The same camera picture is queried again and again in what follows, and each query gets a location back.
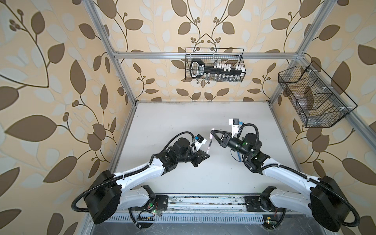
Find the pink pen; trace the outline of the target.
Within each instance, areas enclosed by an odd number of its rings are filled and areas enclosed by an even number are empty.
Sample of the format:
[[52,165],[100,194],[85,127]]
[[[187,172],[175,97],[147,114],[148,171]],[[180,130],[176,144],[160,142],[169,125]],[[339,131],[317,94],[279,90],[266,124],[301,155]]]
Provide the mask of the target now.
[[210,141],[206,153],[209,154],[210,148],[211,148],[212,140]]

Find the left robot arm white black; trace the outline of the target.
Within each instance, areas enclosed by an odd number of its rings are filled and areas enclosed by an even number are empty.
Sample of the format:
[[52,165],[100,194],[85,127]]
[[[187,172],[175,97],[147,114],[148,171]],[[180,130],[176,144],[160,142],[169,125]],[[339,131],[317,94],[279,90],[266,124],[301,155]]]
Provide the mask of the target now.
[[210,156],[200,148],[206,139],[200,134],[187,132],[191,140],[183,138],[184,132],[173,137],[150,160],[123,172],[103,171],[92,185],[71,203],[75,212],[88,212],[95,224],[109,219],[119,209],[156,207],[156,195],[143,183],[176,169],[179,163],[192,163],[194,167]]

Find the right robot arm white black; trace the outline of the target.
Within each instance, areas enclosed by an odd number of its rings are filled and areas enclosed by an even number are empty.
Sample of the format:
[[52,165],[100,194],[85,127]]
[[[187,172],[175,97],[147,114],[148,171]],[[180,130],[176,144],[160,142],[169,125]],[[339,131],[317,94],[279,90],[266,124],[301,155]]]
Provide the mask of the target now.
[[266,188],[260,195],[261,207],[265,211],[275,207],[300,212],[313,217],[332,232],[338,232],[342,226],[357,227],[360,224],[359,213],[333,178],[307,175],[264,154],[259,130],[254,124],[250,126],[255,132],[248,133],[244,139],[240,136],[248,127],[247,123],[237,125],[237,131],[232,132],[213,129],[211,135],[223,148],[239,153],[250,172],[274,178],[295,190],[291,193],[272,186]]

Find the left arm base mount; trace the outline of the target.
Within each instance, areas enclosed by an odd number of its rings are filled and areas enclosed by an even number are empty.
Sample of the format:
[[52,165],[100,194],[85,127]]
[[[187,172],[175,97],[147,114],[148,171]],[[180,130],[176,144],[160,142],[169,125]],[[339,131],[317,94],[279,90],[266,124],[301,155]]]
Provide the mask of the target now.
[[168,199],[167,195],[157,195],[148,200],[144,206],[129,208],[132,222],[138,229],[149,228],[156,221],[156,218],[167,210]]

